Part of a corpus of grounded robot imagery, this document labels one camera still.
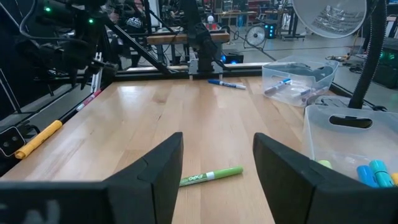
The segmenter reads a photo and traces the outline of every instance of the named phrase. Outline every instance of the yellow tube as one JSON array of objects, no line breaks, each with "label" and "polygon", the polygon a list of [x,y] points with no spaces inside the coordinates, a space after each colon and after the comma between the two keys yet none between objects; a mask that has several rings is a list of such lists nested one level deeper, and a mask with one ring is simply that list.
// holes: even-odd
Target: yellow tube
[{"label": "yellow tube", "polygon": [[43,144],[45,140],[47,140],[61,127],[62,127],[61,121],[59,120],[54,121],[52,124],[46,127],[41,133],[36,135],[36,137],[30,140],[25,146],[18,149],[15,152],[15,157],[17,159],[25,159],[33,152],[33,150],[37,149],[41,144]]}]

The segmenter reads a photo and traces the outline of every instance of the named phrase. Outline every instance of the blue marker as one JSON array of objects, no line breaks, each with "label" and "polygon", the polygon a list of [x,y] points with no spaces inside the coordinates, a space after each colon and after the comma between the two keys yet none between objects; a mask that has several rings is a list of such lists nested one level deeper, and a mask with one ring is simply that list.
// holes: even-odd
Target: blue marker
[{"label": "blue marker", "polygon": [[387,167],[383,161],[373,160],[369,163],[369,167],[372,169],[376,176],[376,181],[380,187],[393,187],[394,182],[391,179],[390,174],[387,171]]},{"label": "blue marker", "polygon": [[359,166],[356,168],[359,180],[370,187],[379,187],[377,184],[376,176],[373,174],[372,169],[369,166]]},{"label": "blue marker", "polygon": [[266,89],[264,91],[264,94],[266,94],[266,95],[267,94],[271,94],[271,93],[277,91],[278,89],[280,89],[281,87],[283,87],[284,85],[289,85],[291,83],[292,83],[292,80],[289,79],[289,78],[286,78],[285,80],[280,81],[278,84],[276,84],[274,86],[271,86],[268,89]]},{"label": "blue marker", "polygon": [[241,90],[245,90],[246,89],[246,86],[244,86],[244,85],[238,85],[238,84],[233,84],[233,83],[226,83],[226,82],[223,82],[223,81],[221,81],[221,80],[207,80],[209,83],[211,83],[211,84],[215,84],[215,85],[223,85],[223,86],[228,86],[228,87],[232,87],[232,88],[238,88],[238,89],[241,89]]}]

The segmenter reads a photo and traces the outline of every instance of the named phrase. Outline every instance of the marker cap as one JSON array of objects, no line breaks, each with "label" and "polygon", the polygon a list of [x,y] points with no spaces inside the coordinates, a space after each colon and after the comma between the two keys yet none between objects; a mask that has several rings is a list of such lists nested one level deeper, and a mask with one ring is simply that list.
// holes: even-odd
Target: marker cap
[{"label": "marker cap", "polygon": [[331,166],[331,163],[327,160],[321,160],[321,161],[318,161],[318,163],[324,165],[325,167],[327,167],[329,169],[333,169]]},{"label": "marker cap", "polygon": [[358,173],[358,179],[370,186],[370,187],[379,187],[376,181],[376,177],[373,174],[373,171],[369,166],[359,166],[356,168],[356,171]]},{"label": "marker cap", "polygon": [[369,167],[376,176],[377,183],[380,187],[394,186],[391,176],[388,174],[387,167],[383,161],[373,160],[369,163]]},{"label": "marker cap", "polygon": [[241,174],[243,172],[243,167],[237,166],[228,169],[216,170],[214,171],[215,179],[228,177],[235,174]]},{"label": "marker cap", "polygon": [[394,184],[398,187],[398,173],[393,173],[391,177],[392,180],[394,181]]},{"label": "marker cap", "polygon": [[381,160],[373,160],[369,163],[369,167],[374,173],[377,172],[387,172],[387,167],[385,163]]},{"label": "marker cap", "polygon": [[220,84],[219,80],[207,80],[207,82],[210,84],[217,84],[217,85]]}]

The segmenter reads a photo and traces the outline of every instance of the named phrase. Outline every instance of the person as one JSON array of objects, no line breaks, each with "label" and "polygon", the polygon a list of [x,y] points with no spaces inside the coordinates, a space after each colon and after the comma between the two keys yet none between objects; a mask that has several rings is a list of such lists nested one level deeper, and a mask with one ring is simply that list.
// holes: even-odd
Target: person
[{"label": "person", "polygon": [[[119,15],[115,11],[113,11],[109,15],[109,19],[117,24],[120,28],[124,29],[128,34],[144,34],[146,32],[144,21],[145,14],[143,12],[143,6],[140,0],[135,0],[135,2],[125,1],[124,9],[122,15]],[[145,37],[137,37],[136,41],[141,45],[146,45]],[[130,46],[124,45],[123,41],[115,36],[111,40],[111,49],[114,53],[125,56],[131,59],[131,67],[137,67],[141,56],[138,54],[131,55]],[[122,70],[120,57],[115,57],[117,61],[113,63],[117,63],[119,65],[119,69]]]}]

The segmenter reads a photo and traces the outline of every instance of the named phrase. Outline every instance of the concrete floor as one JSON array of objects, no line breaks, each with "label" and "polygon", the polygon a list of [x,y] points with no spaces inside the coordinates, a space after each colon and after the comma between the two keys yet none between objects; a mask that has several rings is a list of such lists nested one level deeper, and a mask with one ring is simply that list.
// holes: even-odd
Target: concrete floor
[{"label": "concrete floor", "polygon": [[[303,31],[303,27],[299,26],[298,33]],[[267,40],[265,44],[264,52],[261,52],[254,48],[243,47],[243,39],[245,36],[244,29],[240,30],[240,37],[237,40],[232,40],[233,35],[231,35],[231,42],[233,44],[223,44],[223,49],[236,49],[244,54],[244,62],[272,62],[289,55],[304,56],[308,55],[311,57],[325,58],[330,55],[345,55],[349,52],[349,47],[352,46],[354,38],[347,37],[344,39],[325,39],[317,35],[308,35],[307,38],[302,40],[286,40],[285,42],[280,39]],[[359,39],[356,45],[361,45],[362,40]],[[177,53],[183,53],[181,45],[176,46]],[[170,48],[166,51],[168,58],[171,58]],[[129,66],[129,61],[123,60],[123,67]],[[149,64],[142,58],[140,61],[140,66],[149,66]],[[339,67],[336,73],[334,82],[343,88],[354,91],[356,83],[358,81],[359,74],[352,73],[347,67]],[[61,88],[57,94],[62,94],[66,91],[69,86]],[[36,124],[40,129],[46,127],[53,120],[58,119],[61,115],[66,113],[73,105],[79,103],[82,99],[90,94],[90,89],[85,88],[81,91],[80,88],[76,88],[72,93],[67,94],[62,100],[54,103],[46,109],[46,113],[37,115],[32,119],[32,123]],[[52,97],[45,96],[33,105],[30,105],[29,110],[33,108],[40,108],[41,105],[45,104],[46,101],[51,100]],[[390,90],[377,83],[372,83],[367,95],[366,100],[370,101],[375,105],[383,105],[391,112],[398,113],[398,91]],[[6,126],[9,121],[15,121],[16,119],[21,119],[21,115],[12,115],[7,120],[0,121],[0,126]]]}]

